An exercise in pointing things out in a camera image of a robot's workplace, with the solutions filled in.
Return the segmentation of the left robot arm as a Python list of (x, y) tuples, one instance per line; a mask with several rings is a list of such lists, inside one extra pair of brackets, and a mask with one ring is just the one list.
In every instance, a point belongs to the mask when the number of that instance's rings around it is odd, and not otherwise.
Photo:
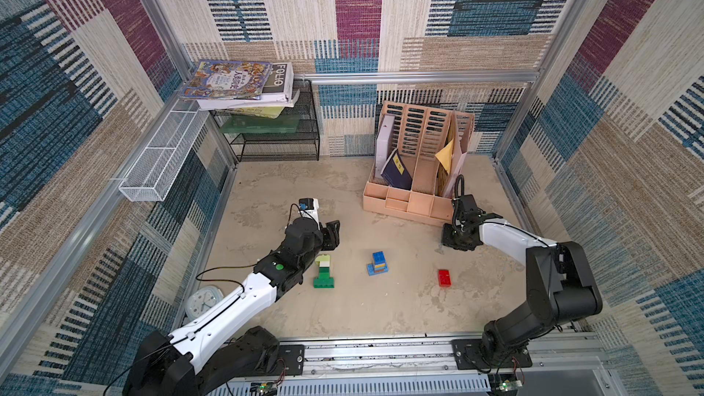
[(340, 243), (340, 223), (296, 218), (282, 243), (260, 260), (238, 289), (169, 335), (158, 331), (140, 344), (122, 390), (125, 395), (205, 395), (239, 377), (285, 370), (280, 342), (256, 326), (238, 337), (250, 319), (304, 281), (322, 251)]

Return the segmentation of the long blue lego brick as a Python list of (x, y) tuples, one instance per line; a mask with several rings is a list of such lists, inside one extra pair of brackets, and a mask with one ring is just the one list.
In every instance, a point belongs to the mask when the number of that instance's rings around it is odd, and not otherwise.
[(389, 271), (389, 268), (386, 264), (382, 265), (376, 265), (376, 264), (368, 264), (367, 265), (367, 271), (368, 271), (368, 276), (375, 276), (379, 275), (381, 273), (385, 273)]

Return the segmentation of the lime green lego brick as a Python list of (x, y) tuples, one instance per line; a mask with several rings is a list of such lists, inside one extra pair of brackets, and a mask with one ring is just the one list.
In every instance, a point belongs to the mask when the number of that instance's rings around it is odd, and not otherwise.
[(319, 268), (329, 268), (331, 266), (331, 258), (329, 255), (320, 255), (315, 259)]

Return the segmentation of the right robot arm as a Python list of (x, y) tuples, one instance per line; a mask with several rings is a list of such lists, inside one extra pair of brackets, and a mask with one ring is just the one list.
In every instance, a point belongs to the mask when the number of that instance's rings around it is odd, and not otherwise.
[(530, 341), (562, 324), (597, 315), (603, 300), (585, 250), (574, 241), (540, 238), (480, 209), (472, 195), (452, 199), (453, 216), (443, 242), (452, 249), (491, 246), (525, 267), (525, 301), (506, 316), (485, 324), (480, 338), (456, 339), (452, 348), (460, 370), (489, 373), (514, 360), (530, 367)]

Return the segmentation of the long green lego brick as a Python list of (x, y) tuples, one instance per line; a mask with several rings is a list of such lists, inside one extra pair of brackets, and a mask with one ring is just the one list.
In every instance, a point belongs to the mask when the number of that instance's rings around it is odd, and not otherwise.
[(313, 287), (316, 289), (333, 289), (335, 287), (335, 279), (318, 277), (313, 280)]

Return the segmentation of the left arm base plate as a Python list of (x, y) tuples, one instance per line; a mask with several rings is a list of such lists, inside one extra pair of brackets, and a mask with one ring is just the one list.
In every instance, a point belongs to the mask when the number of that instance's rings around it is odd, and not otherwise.
[(301, 344), (281, 344), (275, 355), (272, 376), (296, 377), (304, 373), (305, 346)]

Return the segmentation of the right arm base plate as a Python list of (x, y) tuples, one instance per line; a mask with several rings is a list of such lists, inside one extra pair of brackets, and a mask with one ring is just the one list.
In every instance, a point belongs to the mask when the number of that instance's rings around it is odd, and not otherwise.
[(489, 374), (504, 368), (531, 368), (534, 364), (526, 346), (490, 353), (479, 338), (460, 338), (453, 339), (451, 347), (459, 370), (476, 370)]

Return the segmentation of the dark blue lego brick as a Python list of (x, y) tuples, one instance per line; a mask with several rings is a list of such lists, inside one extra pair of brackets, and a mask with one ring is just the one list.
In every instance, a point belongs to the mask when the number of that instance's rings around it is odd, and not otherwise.
[(373, 257), (373, 264), (379, 265), (379, 264), (386, 264), (386, 258), (384, 256), (384, 253), (382, 251), (374, 252), (372, 254)]

